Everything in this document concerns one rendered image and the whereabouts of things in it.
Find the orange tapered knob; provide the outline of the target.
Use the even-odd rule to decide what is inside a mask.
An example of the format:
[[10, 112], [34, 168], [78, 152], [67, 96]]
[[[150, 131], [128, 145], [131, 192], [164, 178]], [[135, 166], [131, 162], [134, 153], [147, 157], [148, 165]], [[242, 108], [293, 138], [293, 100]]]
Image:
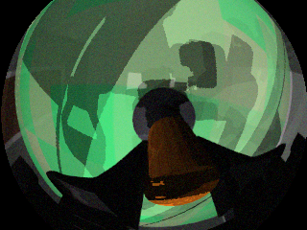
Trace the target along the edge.
[[143, 195], [160, 206], [199, 200], [218, 185], [219, 170], [187, 122], [165, 116], [149, 130]]

